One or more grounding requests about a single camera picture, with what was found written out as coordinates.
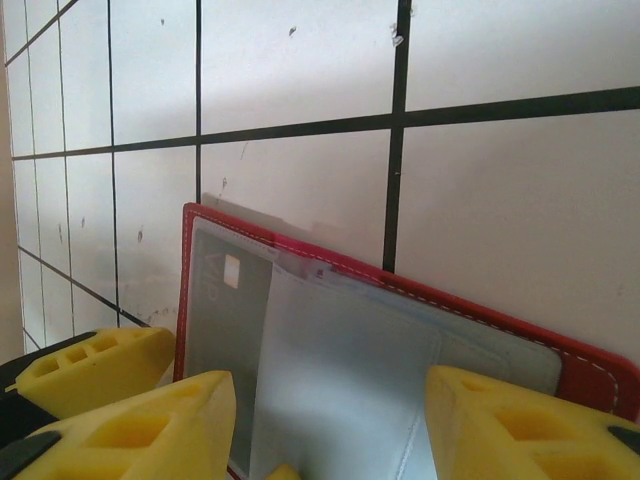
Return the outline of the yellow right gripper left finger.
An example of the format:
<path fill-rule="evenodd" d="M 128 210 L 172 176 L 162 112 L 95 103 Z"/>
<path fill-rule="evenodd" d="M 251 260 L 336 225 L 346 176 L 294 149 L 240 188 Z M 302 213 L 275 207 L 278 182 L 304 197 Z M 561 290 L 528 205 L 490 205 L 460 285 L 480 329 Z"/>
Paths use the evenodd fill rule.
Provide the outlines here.
<path fill-rule="evenodd" d="M 210 371 L 57 421 L 1 451 L 4 479 L 223 479 L 236 417 Z"/>

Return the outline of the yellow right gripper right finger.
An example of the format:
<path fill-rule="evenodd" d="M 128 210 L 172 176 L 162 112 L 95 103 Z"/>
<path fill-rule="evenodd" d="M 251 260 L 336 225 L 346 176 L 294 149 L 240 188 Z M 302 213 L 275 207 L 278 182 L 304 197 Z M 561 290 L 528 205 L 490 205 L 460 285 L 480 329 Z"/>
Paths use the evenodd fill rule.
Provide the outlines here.
<path fill-rule="evenodd" d="M 612 414 L 450 366 L 426 375 L 440 479 L 636 479 L 639 427 Z"/>

